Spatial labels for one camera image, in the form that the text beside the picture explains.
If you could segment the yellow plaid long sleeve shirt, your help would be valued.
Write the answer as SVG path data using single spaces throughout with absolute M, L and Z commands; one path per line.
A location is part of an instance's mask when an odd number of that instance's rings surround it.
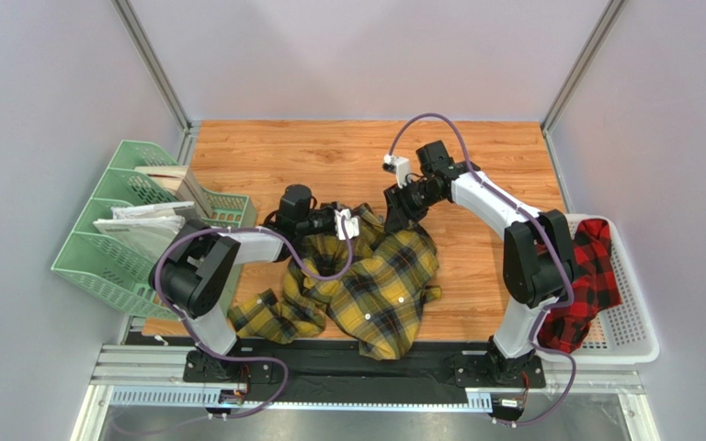
M 368 204 L 352 213 L 360 227 L 352 250 L 305 238 L 306 267 L 289 261 L 280 294 L 268 289 L 228 311 L 238 336 L 286 345 L 320 335 L 333 321 L 365 357 L 398 360 L 407 354 L 426 305 L 442 296 L 434 283 L 438 248 L 419 225 L 387 233 Z

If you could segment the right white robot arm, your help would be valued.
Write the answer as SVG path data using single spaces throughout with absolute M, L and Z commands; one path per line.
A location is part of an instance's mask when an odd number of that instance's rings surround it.
M 567 218 L 540 211 L 496 185 L 477 165 L 455 162 L 442 141 L 416 152 L 421 175 L 413 179 L 407 158 L 387 154 L 382 168 L 395 177 L 384 191 L 385 230 L 398 232 L 423 220 L 442 200 L 469 210 L 502 239 L 503 279 L 510 299 L 490 337 L 483 372 L 495 384 L 519 380 L 536 349 L 534 341 L 549 306 L 572 294 L 577 263 Z

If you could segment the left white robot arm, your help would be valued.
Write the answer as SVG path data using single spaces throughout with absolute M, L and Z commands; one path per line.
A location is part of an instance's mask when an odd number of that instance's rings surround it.
M 267 374 L 283 363 L 271 356 L 234 356 L 237 336 L 222 308 L 232 273 L 250 263 L 287 258 L 305 268 L 302 241 L 318 236 L 352 250 L 359 221 L 337 203 L 318 204 L 304 185 L 286 187 L 277 209 L 256 227 L 213 227 L 189 220 L 158 258 L 149 278 L 159 299 L 174 312 L 196 347 L 187 354 L 187 383 L 246 384 L 253 369 Z

